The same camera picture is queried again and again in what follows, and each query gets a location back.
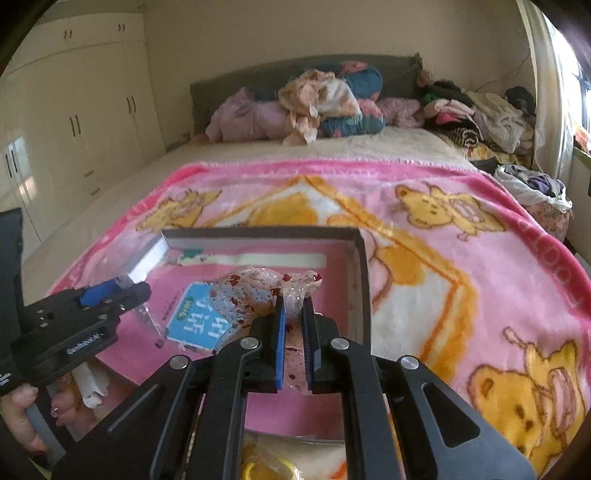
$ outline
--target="window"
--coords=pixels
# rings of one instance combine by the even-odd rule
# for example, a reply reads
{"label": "window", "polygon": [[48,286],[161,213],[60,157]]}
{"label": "window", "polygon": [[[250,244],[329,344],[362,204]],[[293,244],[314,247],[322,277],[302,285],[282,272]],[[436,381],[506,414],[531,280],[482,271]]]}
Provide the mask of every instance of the window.
{"label": "window", "polygon": [[589,115],[587,114],[591,108],[591,90],[587,88],[589,84],[569,43],[562,33],[554,28],[551,28],[552,30],[552,44],[558,60],[562,64],[565,93],[571,117],[574,123],[589,130]]}

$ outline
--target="yellow object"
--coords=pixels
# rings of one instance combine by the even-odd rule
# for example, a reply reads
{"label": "yellow object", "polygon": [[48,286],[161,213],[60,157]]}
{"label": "yellow object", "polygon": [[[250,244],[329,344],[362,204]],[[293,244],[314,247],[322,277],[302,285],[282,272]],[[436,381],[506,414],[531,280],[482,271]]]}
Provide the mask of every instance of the yellow object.
{"label": "yellow object", "polygon": [[577,374],[577,346],[571,340],[544,356],[508,327],[507,341],[525,354],[525,373],[479,366],[468,394],[482,416],[532,463],[540,476],[583,423],[585,405]]}
{"label": "yellow object", "polygon": [[264,462],[247,462],[242,468],[242,480],[299,480],[300,471],[297,467],[287,460],[276,459],[277,462],[284,465],[290,472],[291,476],[285,478],[278,472],[267,466]]}
{"label": "yellow object", "polygon": [[454,224],[463,232],[458,235],[463,241],[469,235],[476,236],[480,232],[505,230],[500,221],[492,213],[485,212],[472,195],[449,195],[435,186],[430,187],[429,193],[405,185],[398,185],[395,191],[408,212],[408,222],[417,228],[431,229]]}
{"label": "yellow object", "polygon": [[304,193],[294,193],[254,210],[247,226],[261,225],[317,225],[318,213]]}
{"label": "yellow object", "polygon": [[155,211],[138,224],[136,230],[152,230],[156,233],[170,227],[192,227],[203,213],[203,209],[215,202],[221,194],[221,190],[204,193],[187,190],[178,200],[164,199]]}

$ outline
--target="white wardrobe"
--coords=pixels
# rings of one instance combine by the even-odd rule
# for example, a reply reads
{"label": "white wardrobe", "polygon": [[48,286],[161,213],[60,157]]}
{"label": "white wardrobe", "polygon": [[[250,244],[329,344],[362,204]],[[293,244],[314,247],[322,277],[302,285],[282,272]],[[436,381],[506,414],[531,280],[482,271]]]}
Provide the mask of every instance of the white wardrobe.
{"label": "white wardrobe", "polygon": [[25,207],[25,257],[165,153],[141,14],[36,26],[0,77],[0,210]]}

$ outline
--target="pile of clothes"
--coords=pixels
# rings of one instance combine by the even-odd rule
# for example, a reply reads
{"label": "pile of clothes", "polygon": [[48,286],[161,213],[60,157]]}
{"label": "pile of clothes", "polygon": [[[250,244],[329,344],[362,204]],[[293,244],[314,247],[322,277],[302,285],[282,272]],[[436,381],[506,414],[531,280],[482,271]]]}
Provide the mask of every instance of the pile of clothes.
{"label": "pile of clothes", "polygon": [[534,129],[523,112],[494,93],[468,92],[474,102],[474,120],[485,140],[502,151],[530,155],[534,148]]}
{"label": "pile of clothes", "polygon": [[344,61],[306,70],[278,92],[243,87],[219,106],[205,134],[210,142],[283,139],[284,145],[376,134],[385,126],[375,103],[382,85],[378,69]]}
{"label": "pile of clothes", "polygon": [[210,142],[281,140],[307,145],[318,137],[377,134],[385,125],[425,127],[460,147],[481,142],[507,154],[531,155],[535,99],[523,87],[494,93],[464,92],[450,80],[417,76],[420,100],[382,98],[380,71],[359,61],[302,72],[279,91],[243,87],[212,116]]}
{"label": "pile of clothes", "polygon": [[425,128],[450,138],[461,147],[476,147],[484,140],[473,117],[473,102],[450,80],[433,79],[427,70],[419,73],[424,105]]}
{"label": "pile of clothes", "polygon": [[566,188],[562,181],[553,179],[549,175],[539,171],[528,170],[521,165],[505,165],[505,172],[521,180],[529,188],[550,198],[558,198]]}
{"label": "pile of clothes", "polygon": [[376,106],[383,85],[379,70],[358,61],[307,70],[278,92],[288,111],[284,145],[309,144],[325,137],[377,134],[384,116]]}

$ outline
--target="cartoon bear print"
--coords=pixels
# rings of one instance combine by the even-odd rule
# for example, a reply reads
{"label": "cartoon bear print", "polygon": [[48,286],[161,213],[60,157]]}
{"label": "cartoon bear print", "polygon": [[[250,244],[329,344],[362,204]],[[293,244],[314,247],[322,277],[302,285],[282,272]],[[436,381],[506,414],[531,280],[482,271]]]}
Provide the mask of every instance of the cartoon bear print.
{"label": "cartoon bear print", "polygon": [[221,193],[221,190],[204,193],[187,190],[178,200],[167,198],[138,224],[136,230],[138,232],[151,230],[157,233],[165,228],[192,227],[203,213],[203,209],[215,202]]}
{"label": "cartoon bear print", "polygon": [[429,193],[414,190],[406,185],[395,188],[396,197],[408,212],[411,225],[431,229],[454,224],[462,233],[458,238],[467,241],[480,232],[503,232],[505,227],[491,213],[485,212],[472,195],[447,194],[437,186],[428,185]]}
{"label": "cartoon bear print", "polygon": [[570,340],[545,357],[512,328],[505,328],[503,336],[523,350],[525,373],[481,365],[468,380],[468,395],[485,420],[530,460],[540,476],[583,423],[577,346]]}

